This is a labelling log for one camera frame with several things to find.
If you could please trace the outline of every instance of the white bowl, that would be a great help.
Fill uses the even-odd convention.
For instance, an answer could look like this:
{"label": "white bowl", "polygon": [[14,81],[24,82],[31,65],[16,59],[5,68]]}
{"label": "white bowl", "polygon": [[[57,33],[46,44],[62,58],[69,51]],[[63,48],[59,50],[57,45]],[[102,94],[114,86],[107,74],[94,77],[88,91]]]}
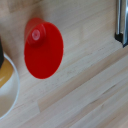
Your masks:
{"label": "white bowl", "polygon": [[13,109],[20,89],[18,71],[6,54],[4,54],[4,57],[11,63],[14,71],[11,78],[0,88],[0,119],[4,118]]}

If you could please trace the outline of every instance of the cup rim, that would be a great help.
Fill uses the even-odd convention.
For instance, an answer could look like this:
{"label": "cup rim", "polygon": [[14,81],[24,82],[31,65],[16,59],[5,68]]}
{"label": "cup rim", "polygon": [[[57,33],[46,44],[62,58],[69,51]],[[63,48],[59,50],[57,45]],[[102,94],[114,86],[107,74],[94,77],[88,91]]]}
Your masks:
{"label": "cup rim", "polygon": [[16,76],[17,76],[17,81],[18,81],[18,85],[17,85],[17,86],[18,86],[18,88],[17,88],[16,97],[15,97],[15,100],[14,100],[12,106],[10,107],[10,109],[9,109],[3,116],[0,117],[0,120],[3,119],[5,116],[7,116],[7,115],[11,112],[11,110],[13,109],[13,107],[15,106],[15,104],[16,104],[16,102],[17,102],[17,100],[18,100],[19,91],[20,91],[20,78],[19,78],[18,71],[17,71],[17,69],[16,69],[14,63],[12,62],[12,60],[9,58],[9,56],[8,56],[6,53],[4,53],[4,57],[11,63],[11,65],[12,65],[13,68],[14,68],[14,71],[15,71]]}

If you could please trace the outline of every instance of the red plastic cup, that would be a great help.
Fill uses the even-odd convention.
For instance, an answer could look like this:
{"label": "red plastic cup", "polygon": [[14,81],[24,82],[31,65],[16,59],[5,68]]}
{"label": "red plastic cup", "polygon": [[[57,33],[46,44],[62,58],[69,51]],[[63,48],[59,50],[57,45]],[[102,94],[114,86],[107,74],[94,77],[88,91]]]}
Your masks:
{"label": "red plastic cup", "polygon": [[58,28],[40,18],[31,19],[25,29],[24,59],[29,72],[46,79],[59,68],[63,58],[63,39]]}

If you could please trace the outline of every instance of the wooden floor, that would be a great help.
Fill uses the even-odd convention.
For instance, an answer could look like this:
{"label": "wooden floor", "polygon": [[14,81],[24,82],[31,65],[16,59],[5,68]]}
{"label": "wooden floor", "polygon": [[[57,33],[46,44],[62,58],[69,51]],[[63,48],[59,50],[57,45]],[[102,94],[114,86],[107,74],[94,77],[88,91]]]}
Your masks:
{"label": "wooden floor", "polygon": [[[64,57],[49,79],[24,63],[32,17],[55,24]],[[20,95],[0,128],[128,128],[128,47],[114,39],[116,0],[0,0],[4,51],[20,75]]]}

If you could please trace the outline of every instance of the wooden surface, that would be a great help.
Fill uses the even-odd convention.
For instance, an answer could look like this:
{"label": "wooden surface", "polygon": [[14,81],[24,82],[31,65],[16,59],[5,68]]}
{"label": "wooden surface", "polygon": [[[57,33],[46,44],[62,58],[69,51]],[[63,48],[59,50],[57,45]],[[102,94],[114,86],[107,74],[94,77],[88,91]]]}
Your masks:
{"label": "wooden surface", "polygon": [[[24,63],[24,29],[32,17],[55,24],[64,57],[49,79]],[[20,75],[20,95],[0,128],[127,128],[128,47],[114,39],[116,0],[0,0],[4,51]]]}

